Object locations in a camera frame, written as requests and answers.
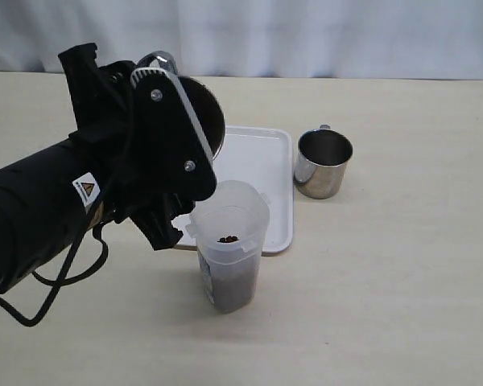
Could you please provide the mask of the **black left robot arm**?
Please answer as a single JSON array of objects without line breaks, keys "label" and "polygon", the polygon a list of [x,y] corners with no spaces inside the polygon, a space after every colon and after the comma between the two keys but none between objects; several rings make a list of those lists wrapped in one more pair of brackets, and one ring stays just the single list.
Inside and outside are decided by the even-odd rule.
[{"label": "black left robot arm", "polygon": [[[173,247],[181,231],[172,222],[194,208],[192,200],[160,187],[141,163],[153,143],[142,139],[140,104],[130,74],[135,62],[100,66],[97,46],[81,44],[59,56],[77,129],[67,139],[0,169],[0,307],[23,326],[41,322],[60,289],[91,276],[68,271],[87,232],[101,238],[110,222],[131,218],[153,248]],[[3,294],[66,252],[50,292],[33,317],[21,314]]]}]

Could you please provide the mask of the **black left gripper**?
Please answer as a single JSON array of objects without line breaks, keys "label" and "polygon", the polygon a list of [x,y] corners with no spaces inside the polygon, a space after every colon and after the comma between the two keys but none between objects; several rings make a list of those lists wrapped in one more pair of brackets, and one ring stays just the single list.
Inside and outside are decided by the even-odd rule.
[{"label": "black left gripper", "polygon": [[76,130],[58,146],[58,217],[80,224],[93,211],[105,220],[131,219],[154,250],[183,237],[172,221],[195,202],[157,191],[142,169],[131,60],[98,66],[97,46],[78,45],[59,59],[68,83]]}]

